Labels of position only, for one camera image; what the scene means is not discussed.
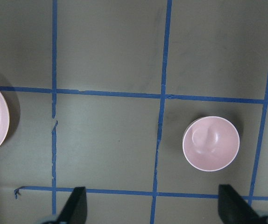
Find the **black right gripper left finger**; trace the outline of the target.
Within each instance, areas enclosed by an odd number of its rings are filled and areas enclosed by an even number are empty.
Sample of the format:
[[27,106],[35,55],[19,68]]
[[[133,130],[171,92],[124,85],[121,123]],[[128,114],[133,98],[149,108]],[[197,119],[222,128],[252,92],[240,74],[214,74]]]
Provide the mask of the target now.
[[87,220],[87,197],[85,187],[74,188],[61,213],[57,224],[85,224]]

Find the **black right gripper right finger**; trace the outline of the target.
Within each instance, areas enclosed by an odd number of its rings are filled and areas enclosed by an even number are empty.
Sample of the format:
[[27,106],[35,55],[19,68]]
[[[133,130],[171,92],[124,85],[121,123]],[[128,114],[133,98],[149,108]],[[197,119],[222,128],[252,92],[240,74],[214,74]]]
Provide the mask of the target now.
[[268,224],[268,215],[259,216],[229,184],[219,185],[218,215],[224,224]]

